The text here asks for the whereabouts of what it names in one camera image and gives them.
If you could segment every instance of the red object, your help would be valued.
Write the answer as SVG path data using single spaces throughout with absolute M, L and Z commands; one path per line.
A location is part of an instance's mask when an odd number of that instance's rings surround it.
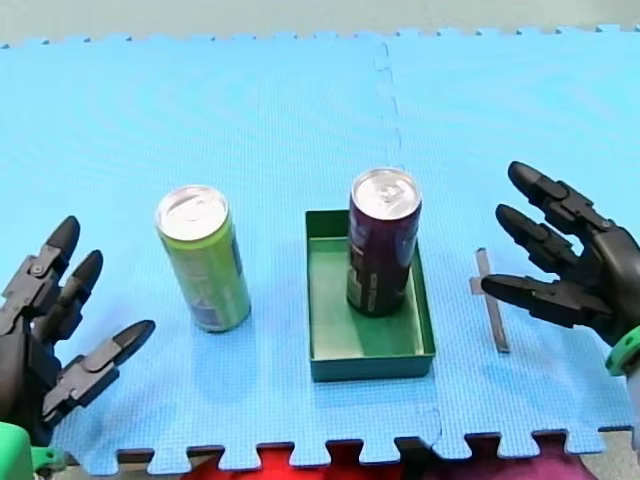
M 470 460 L 430 463 L 422 480 L 596 480 L 578 457 L 564 453 L 562 441 L 540 439 L 539 443 L 538 457 L 500 460 L 495 455 L 497 442 L 484 442 L 475 445 Z M 262 449 L 260 470 L 221 472 L 217 461 L 211 460 L 183 480 L 402 480 L 399 464 L 359 465 L 360 449 L 358 445 L 330 445 L 331 465 L 321 468 L 290 467 L 291 449 Z
M 359 448 L 341 445 L 331 449 L 331 465 L 294 468 L 289 465 L 291 449 L 268 448 L 259 451 L 262 468 L 250 472 L 223 472 L 211 460 L 188 473 L 182 480 L 400 480 L 400 465 L 363 467 L 358 464 Z

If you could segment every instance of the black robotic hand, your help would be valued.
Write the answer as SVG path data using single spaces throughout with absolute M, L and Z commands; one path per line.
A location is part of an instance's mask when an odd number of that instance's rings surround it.
M 82 320 L 102 270 L 102 254 L 91 252 L 59 286 L 80 236 L 68 217 L 38 256 L 28 256 L 15 273 L 0 308 L 0 422 L 24 428 L 34 446 L 46 446 L 53 427 L 77 405 L 86 406 L 117 377 L 117 366 L 153 332 L 151 320 L 138 322 L 108 339 L 93 353 L 64 369 L 54 354 Z
M 627 230 L 601 217 L 593 202 L 562 181 L 553 181 L 519 162 L 509 166 L 509 179 L 538 207 L 545 220 L 565 235 L 576 236 L 584 250 L 544 223 L 499 205 L 496 217 L 529 259 L 559 280 L 488 275 L 482 289 L 489 295 L 526 308 L 532 316 L 565 327 L 586 325 L 609 345 L 640 325 L 640 248 Z

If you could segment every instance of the green tray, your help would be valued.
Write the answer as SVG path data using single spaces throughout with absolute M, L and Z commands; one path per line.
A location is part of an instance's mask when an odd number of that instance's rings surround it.
M 317 382 L 426 375 L 435 355 L 420 252 L 407 299 L 387 317 L 370 318 L 346 299 L 346 210 L 306 212 L 311 375 Z

